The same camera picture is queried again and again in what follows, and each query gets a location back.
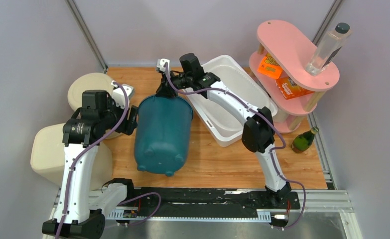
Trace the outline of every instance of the cable clip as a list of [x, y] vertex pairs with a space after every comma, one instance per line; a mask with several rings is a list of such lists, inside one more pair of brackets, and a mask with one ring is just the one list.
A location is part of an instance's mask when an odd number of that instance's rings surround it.
[[246, 107], [246, 111], [249, 112], [249, 111], [251, 111], [251, 109], [252, 109], [252, 105], [248, 104], [248, 107]]
[[119, 84], [117, 83], [117, 81], [112, 81], [111, 85], [114, 86], [115, 89], [117, 89], [119, 87]]

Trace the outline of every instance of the orange box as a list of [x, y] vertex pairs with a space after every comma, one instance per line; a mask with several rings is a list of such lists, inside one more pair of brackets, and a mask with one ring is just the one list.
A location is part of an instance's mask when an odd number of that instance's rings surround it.
[[271, 78], [278, 79], [283, 68], [274, 60], [271, 54], [268, 52], [265, 57], [261, 60], [258, 72], [267, 75]]
[[290, 77], [282, 77], [275, 81], [286, 100], [313, 93], [298, 86]]

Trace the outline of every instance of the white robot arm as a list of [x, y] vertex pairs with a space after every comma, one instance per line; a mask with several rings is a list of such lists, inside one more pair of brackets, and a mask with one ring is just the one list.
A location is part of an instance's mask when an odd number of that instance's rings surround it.
[[[130, 99], [132, 86], [123, 88]], [[42, 232], [55, 235], [61, 224], [60, 235], [68, 238], [99, 238], [105, 225], [105, 217], [128, 196], [128, 186], [133, 188], [130, 179], [114, 179], [109, 182], [104, 193], [95, 202], [89, 204], [89, 188], [92, 167], [98, 145], [84, 153], [70, 174], [75, 158], [90, 144], [101, 138], [105, 130], [111, 129], [125, 109], [124, 92], [114, 89], [112, 95], [106, 91], [85, 91], [82, 94], [82, 107], [79, 108], [63, 127], [65, 143], [65, 165], [60, 199], [51, 220], [44, 222]], [[128, 116], [116, 131], [131, 134], [136, 128], [136, 107], [132, 107]]]
[[[244, 126], [242, 142], [245, 147], [255, 153], [263, 174], [265, 185], [270, 196], [277, 202], [284, 199], [291, 191], [290, 183], [283, 180], [280, 164], [274, 150], [274, 131], [260, 117], [249, 109], [258, 111], [272, 123], [271, 113], [268, 108], [259, 108], [244, 101], [234, 94], [220, 80], [218, 76], [210, 72], [204, 72], [198, 58], [193, 54], [185, 54], [180, 57], [183, 72], [177, 76], [174, 72], [167, 72], [168, 59], [159, 59], [156, 69], [162, 74], [161, 85], [157, 90], [157, 96], [176, 97], [177, 92], [182, 94], [201, 94], [203, 97], [219, 104], [241, 125]], [[180, 89], [192, 88], [194, 92], [185, 93]]]
[[[222, 81], [213, 83], [211, 85], [211, 88], [219, 88], [225, 90], [226, 92], [232, 93], [232, 91], [230, 91]], [[254, 113], [248, 111], [245, 106], [243, 106], [239, 101], [237, 101], [229, 94], [224, 94], [223, 92], [219, 92], [219, 91], [207, 91], [207, 96], [208, 99], [219, 104], [221, 107], [227, 110], [231, 115], [233, 115], [240, 122], [241, 125], [244, 125], [248, 118], [252, 118], [255, 115]], [[258, 107], [253, 106], [248, 102], [245, 102], [245, 104], [252, 109], [258, 109]], [[275, 145], [274, 143], [272, 143], [269, 146], [267, 146], [264, 153], [255, 152], [255, 155], [260, 162], [262, 172], [265, 176], [265, 184], [267, 188], [276, 192], [282, 189], [286, 185], [286, 182], [281, 177], [279, 177], [272, 164], [270, 149], [274, 147]], [[272, 153], [274, 154], [274, 159], [277, 159], [277, 156], [275, 155], [275, 151], [273, 151]], [[275, 163], [277, 165], [278, 170], [281, 172], [281, 168], [278, 160], [276, 160]]]

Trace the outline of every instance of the clear plastic bottle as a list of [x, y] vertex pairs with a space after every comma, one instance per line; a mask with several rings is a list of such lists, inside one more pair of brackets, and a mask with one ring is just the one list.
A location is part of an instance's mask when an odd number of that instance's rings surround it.
[[334, 30], [328, 31], [319, 42], [305, 70], [313, 76], [325, 70], [351, 34], [350, 26], [344, 22], [337, 24]]

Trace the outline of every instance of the white wall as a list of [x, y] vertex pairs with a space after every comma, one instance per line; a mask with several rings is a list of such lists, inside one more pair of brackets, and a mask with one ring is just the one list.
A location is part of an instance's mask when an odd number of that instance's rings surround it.
[[364, 238], [390, 238], [390, 2], [346, 0], [341, 21], [353, 34], [334, 60], [340, 82], [315, 112]]
[[32, 171], [33, 139], [70, 116], [71, 83], [100, 70], [65, 1], [0, 1], [0, 239], [42, 237], [58, 187]]
[[201, 62], [230, 55], [241, 65], [270, 19], [295, 24], [312, 39], [333, 0], [76, 0], [109, 65], [155, 65], [194, 52]]

